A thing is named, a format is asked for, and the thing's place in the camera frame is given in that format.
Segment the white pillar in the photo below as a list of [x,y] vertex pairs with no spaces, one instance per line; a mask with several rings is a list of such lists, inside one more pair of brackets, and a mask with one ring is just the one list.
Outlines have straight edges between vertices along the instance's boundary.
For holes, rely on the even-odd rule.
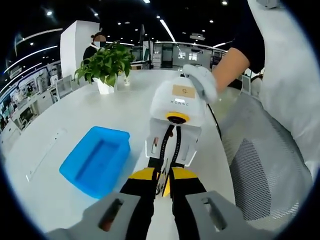
[[86,48],[90,45],[91,35],[99,32],[99,23],[77,20],[71,24],[60,38],[60,58],[62,77],[69,75],[74,78],[75,71],[80,67]]

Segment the blue plastic tray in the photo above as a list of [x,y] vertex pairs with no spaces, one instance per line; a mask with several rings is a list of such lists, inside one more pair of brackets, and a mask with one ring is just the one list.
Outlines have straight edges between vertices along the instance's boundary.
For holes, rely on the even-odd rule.
[[89,196],[101,199],[110,193],[129,156],[130,134],[94,126],[64,160],[59,171]]

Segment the green leaves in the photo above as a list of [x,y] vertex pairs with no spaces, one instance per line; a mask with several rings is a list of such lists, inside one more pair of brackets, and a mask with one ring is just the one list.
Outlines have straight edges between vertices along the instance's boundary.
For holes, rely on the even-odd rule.
[[109,60],[105,63],[105,65],[108,67],[108,68],[111,68],[111,65],[112,65],[112,58],[109,57]]
[[98,51],[90,58],[81,62],[80,68],[74,73],[75,78],[85,77],[92,82],[92,78],[98,78],[109,86],[115,86],[119,72],[126,76],[131,70],[130,63],[135,59],[130,49],[115,41]]
[[114,87],[115,84],[116,84],[116,75],[115,74],[110,74],[109,76],[107,76],[105,78],[105,84],[111,86],[111,87]]

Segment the gray gripper handle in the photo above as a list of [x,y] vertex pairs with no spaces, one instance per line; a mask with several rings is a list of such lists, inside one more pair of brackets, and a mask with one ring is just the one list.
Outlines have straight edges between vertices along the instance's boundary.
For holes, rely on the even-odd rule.
[[271,240],[274,234],[250,226],[241,210],[216,191],[190,194],[186,199],[192,209],[200,240]]
[[[125,240],[139,200],[140,196],[110,193],[84,210],[80,222],[68,229],[50,231],[46,236],[50,240]],[[114,218],[109,231],[102,227],[106,218]]]

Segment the face mask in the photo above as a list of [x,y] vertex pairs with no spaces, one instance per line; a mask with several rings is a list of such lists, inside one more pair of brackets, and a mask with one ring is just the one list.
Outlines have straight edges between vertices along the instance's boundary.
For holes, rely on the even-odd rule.
[[100,42],[99,41],[95,41],[94,45],[96,45],[98,48],[100,48]]
[[94,45],[96,45],[98,48],[103,48],[107,45],[105,41],[95,41]]

